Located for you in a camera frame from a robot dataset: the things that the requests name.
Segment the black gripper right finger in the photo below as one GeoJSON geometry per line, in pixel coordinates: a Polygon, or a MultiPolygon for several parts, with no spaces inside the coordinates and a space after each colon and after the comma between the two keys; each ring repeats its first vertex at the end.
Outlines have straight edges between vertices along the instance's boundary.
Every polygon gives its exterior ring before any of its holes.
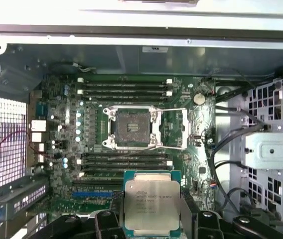
{"type": "Polygon", "coordinates": [[[199,209],[188,191],[181,192],[181,224],[188,239],[283,239],[283,233],[253,217],[238,216],[230,223],[199,209]]]}

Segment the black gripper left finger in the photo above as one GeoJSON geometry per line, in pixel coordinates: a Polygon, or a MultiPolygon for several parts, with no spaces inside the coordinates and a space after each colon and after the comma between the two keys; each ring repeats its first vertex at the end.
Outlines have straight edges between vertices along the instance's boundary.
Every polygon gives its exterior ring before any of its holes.
{"type": "Polygon", "coordinates": [[[29,239],[123,239],[121,226],[123,191],[115,191],[108,210],[101,210],[85,221],[64,215],[29,236],[29,239]]]}

